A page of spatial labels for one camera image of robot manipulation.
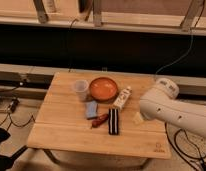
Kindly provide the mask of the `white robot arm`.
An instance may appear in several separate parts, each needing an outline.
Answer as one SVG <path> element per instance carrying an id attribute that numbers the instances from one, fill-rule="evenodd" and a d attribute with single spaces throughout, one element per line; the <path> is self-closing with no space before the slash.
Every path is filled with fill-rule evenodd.
<path id="1" fill-rule="evenodd" d="M 140 113 L 148 120 L 158 119 L 206 138 L 206 106 L 178 101 L 178 85 L 160 78 L 139 100 Z"/>

